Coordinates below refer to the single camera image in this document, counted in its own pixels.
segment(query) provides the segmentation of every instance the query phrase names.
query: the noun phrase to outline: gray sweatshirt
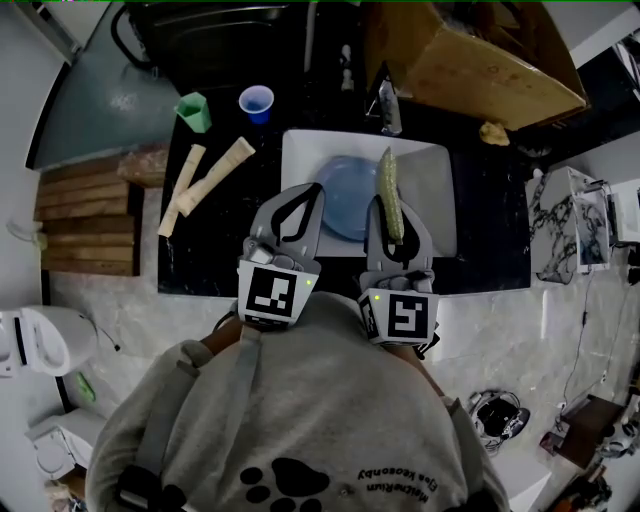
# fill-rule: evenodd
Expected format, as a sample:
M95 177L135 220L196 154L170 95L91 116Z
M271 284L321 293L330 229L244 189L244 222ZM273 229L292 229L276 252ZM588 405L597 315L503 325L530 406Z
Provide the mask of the gray sweatshirt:
M466 503L475 479L499 510L509 510L466 413L447 410L415 368L371 345L355 303L314 294L294 328L263 333L260 343L224 465L228 386L240 349L212 357L187 341L158 358L107 422L89 468L89 510L122 509L116 482L179 359L200 376L175 421L162 483L184 492L187 509L443 511Z

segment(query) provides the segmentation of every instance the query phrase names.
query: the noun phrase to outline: sink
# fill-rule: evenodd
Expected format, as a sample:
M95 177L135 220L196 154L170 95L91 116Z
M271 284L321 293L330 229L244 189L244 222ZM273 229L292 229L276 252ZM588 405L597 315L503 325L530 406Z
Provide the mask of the sink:
M457 254L453 180L449 152L443 146L364 133L289 130L282 139L281 190L316 181L332 158L354 156L379 161L387 148L396 156L400 197L415 210L433 239L435 257ZM299 207L283 224L293 235L302 219ZM334 235L324 226L317 256L364 257L362 243Z

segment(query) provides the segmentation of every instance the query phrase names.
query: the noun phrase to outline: white wall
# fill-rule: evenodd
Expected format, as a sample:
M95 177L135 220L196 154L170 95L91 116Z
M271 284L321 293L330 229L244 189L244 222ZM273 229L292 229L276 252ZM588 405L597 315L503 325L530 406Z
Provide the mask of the white wall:
M596 179L610 184L640 178L640 132L632 133L603 146L597 147L568 160L558 162L551 168L569 165Z
M14 6L0 5L0 309L41 301L39 255L5 225L33 219L39 176L24 162L61 65ZM52 377L25 369L0 380L0 500L10 511L49 509L24 432L59 407Z
M545 2L576 68L640 28L631 2Z
M109 2L48 3L47 9L82 48L87 46Z

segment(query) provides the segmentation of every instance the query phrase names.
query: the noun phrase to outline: tiled floor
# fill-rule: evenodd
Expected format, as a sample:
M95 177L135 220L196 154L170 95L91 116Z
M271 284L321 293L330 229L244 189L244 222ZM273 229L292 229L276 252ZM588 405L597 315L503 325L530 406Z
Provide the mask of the tiled floor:
M146 191L140 277L51 276L54 304L89 314L123 347L120 353L114 352L103 336L99 354L82 369L98 396L95 404L82 403L73 378L66 378L72 400L103 415L124 400L155 356L183 339L207 334L231 303L228 299L158 294L160 196L159 190ZM580 357L567 386L569 402L592 385L590 392L602 398L624 397L638 343L640 287L624 284L624 251L616 250L613 259L618 266L593 276ZM501 388L514 392L532 411L523 433L502 450L535 454L553 471L540 507L575 472L571 463L549 457L537 445L553 426L557 406L564 400L563 389L576 360L589 279L576 276L568 286L536 282L528 290L444 298L438 313L442 339L428 353L429 370L450 396L465 400L474 391ZM606 382L601 384L608 366Z

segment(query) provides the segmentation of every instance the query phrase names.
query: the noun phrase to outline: cardboard box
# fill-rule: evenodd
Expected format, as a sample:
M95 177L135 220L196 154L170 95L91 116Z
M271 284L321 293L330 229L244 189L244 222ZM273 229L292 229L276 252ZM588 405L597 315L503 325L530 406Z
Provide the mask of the cardboard box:
M364 54L371 86L386 61L401 97L509 130L583 110L571 56L540 3L517 3L531 20L537 67L453 28L430 3L365 4Z

